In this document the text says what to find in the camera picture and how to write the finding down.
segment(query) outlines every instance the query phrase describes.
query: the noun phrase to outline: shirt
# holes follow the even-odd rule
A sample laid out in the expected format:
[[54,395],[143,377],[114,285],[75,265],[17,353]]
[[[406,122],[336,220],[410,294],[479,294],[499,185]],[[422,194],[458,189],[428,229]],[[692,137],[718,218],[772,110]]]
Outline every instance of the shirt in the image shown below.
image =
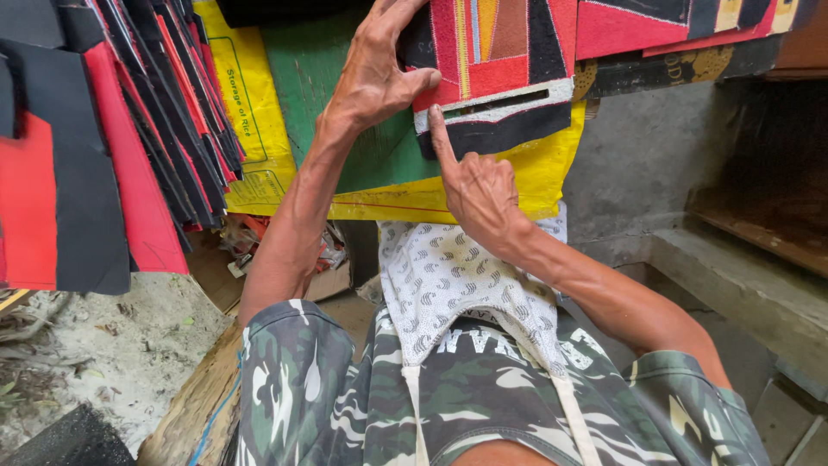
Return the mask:
[[[563,309],[557,336],[603,465],[769,464],[741,397],[710,383],[695,358],[652,352],[619,372]],[[358,363],[353,351],[314,303],[292,299],[253,317],[243,332],[236,464],[413,462],[413,407],[384,306]],[[431,464],[492,439],[580,464],[548,374],[486,312],[472,309],[451,325],[419,384]]]

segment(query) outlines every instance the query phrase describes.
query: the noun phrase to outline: dirt ground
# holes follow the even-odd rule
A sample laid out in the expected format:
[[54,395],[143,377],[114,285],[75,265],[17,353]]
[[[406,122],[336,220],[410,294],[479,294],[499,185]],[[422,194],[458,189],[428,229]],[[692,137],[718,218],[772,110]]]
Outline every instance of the dirt ground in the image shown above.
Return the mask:
[[[0,398],[0,461],[85,401],[134,455],[231,322],[191,277],[174,274],[133,274],[122,296],[40,292],[16,313],[49,323],[0,342],[0,386],[14,382],[19,394]],[[4,324],[4,336],[31,325]]]

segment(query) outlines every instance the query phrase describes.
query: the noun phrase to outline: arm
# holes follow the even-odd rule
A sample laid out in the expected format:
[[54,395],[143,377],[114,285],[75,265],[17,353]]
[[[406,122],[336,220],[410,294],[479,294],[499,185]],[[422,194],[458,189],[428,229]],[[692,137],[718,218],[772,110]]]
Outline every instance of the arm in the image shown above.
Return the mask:
[[316,119],[316,134],[305,161],[253,259],[238,311],[242,326],[265,307],[305,293],[334,189],[357,135],[440,83],[437,70],[404,73],[397,66],[400,31],[425,2],[377,0],[359,25],[342,76]]
[[463,230],[502,260],[571,296],[595,325],[639,356],[659,350],[692,355],[710,381],[730,388],[710,335],[669,299],[549,236],[518,209],[514,171],[494,155],[454,155],[440,110],[429,109],[446,203]]

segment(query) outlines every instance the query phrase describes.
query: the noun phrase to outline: forearm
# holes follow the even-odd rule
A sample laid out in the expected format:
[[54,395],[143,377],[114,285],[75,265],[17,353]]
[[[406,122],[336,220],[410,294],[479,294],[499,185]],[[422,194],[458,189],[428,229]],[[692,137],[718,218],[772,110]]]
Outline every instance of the forearm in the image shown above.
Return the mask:
[[711,381],[729,387],[710,336],[682,308],[536,226],[521,235],[510,241],[509,261],[572,297],[602,332],[639,356],[658,350],[691,354]]
[[265,307],[304,294],[336,184],[357,133],[347,119],[319,118],[305,161],[253,259],[238,311],[243,326]]

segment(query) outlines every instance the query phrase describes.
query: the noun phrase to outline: stacked fabric pieces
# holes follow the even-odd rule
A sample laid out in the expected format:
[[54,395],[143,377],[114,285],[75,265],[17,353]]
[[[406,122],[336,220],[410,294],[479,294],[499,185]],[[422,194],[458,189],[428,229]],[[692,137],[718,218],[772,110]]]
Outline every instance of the stacked fabric pieces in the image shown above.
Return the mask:
[[578,60],[644,49],[644,56],[787,32],[817,0],[580,0]]
[[441,83],[412,105],[425,158],[439,104],[458,157],[496,153],[570,126],[577,0],[431,0],[401,36],[407,70]]
[[187,273],[243,150],[178,0],[0,3],[0,284],[100,294]]

